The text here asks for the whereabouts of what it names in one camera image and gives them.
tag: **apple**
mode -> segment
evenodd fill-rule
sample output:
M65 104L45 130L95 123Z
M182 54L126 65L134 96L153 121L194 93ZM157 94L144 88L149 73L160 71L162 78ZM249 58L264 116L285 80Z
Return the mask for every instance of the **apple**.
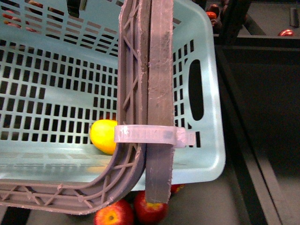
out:
M13 11L10 11L10 10L6 10L5 12L14 14L14 12L13 12ZM5 14L5 13L3 13L2 16L3 16L4 18L7 18L7 19L12 19L12 18L13 18L12 15L8 15L8 14Z
M110 116L110 113L107 112L106 113L106 119L109 120L109 116ZM103 120L104 119L104 114L100 115L100 120ZM112 120L116 120L116 113L112 113Z
M185 184L172 184L171 185L171 194L178 193L184 187L185 187Z
M295 35L294 31L291 29L282 30L278 36L281 37L293 37Z
M219 6L217 4L211 4L207 8L206 12L214 12L217 15L217 17L218 17L219 14L220 14L220 8L219 8Z
M210 20L217 18L217 14L215 14L214 12L206 12L206 14L210 18Z
M134 199L136 217L143 225L153 225L162 221L168 213L168 204L149 203L145 191L139 191Z
M133 225L134 214L124 199L96 212L94 225Z

